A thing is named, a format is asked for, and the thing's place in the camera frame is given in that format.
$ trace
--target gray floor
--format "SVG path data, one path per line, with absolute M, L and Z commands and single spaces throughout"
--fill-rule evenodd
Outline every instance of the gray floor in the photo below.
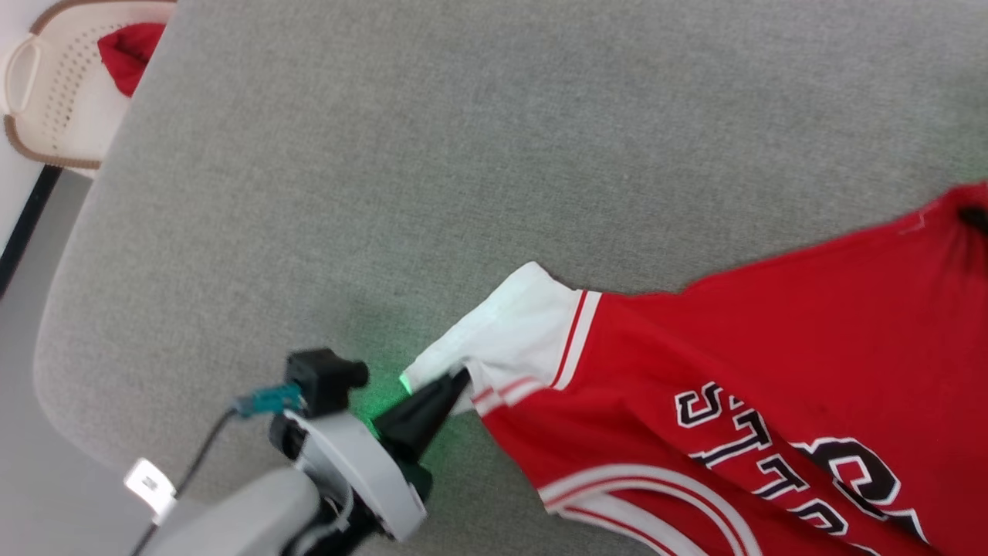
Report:
M 85 178 L 62 174 L 0 301 L 3 554 L 128 554 L 150 519 L 150 510 L 124 488 L 121 474 L 55 432 L 35 398 L 32 361 L 41 311 L 89 186 Z M 199 511 L 192 503 L 180 505 L 159 536 Z

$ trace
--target white label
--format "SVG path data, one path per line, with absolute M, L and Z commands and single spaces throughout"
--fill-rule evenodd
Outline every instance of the white label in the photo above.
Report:
M 137 460 L 126 474 L 123 483 L 131 492 L 144 500 L 154 510 L 151 519 L 160 525 L 175 506 L 175 487 L 168 477 L 144 458 Z

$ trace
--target black baseboard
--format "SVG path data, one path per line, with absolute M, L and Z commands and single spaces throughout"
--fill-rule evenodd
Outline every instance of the black baseboard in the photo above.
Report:
M 14 272 L 17 271 L 18 264 L 21 263 L 21 257 L 24 256 L 25 249 L 28 248 L 28 241 L 31 240 L 32 233 L 35 232 L 35 227 L 44 211 L 44 205 L 51 197 L 51 192 L 54 190 L 60 175 L 61 168 L 45 166 L 38 177 L 38 181 L 35 182 L 35 190 L 31 192 L 31 197 L 28 198 L 28 202 L 24 206 L 24 212 L 21 213 L 21 217 L 14 226 L 14 231 L 10 234 L 10 240 L 7 241 L 3 255 L 0 255 L 0 299 L 3 299 L 4 294 L 7 293 L 7 287 L 14 279 Z

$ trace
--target laundry basket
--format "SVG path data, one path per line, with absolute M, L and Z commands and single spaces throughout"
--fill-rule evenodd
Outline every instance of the laundry basket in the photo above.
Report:
M 100 167 L 130 99 L 96 41 L 136 23 L 166 23 L 168 0 L 67 0 L 43 14 L 0 65 L 4 130 L 20 154 L 67 168 Z

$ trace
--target gray fabric surface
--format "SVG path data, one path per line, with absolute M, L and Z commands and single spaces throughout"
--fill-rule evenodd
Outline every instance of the gray fabric surface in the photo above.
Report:
M 183 0 L 71 239 L 36 361 L 54 425 L 178 475 L 292 349 L 401 368 L 537 260 L 677 289 L 988 175 L 988 4 Z M 281 463 L 231 428 L 194 494 Z M 380 554 L 646 554 L 549 518 L 475 417 Z

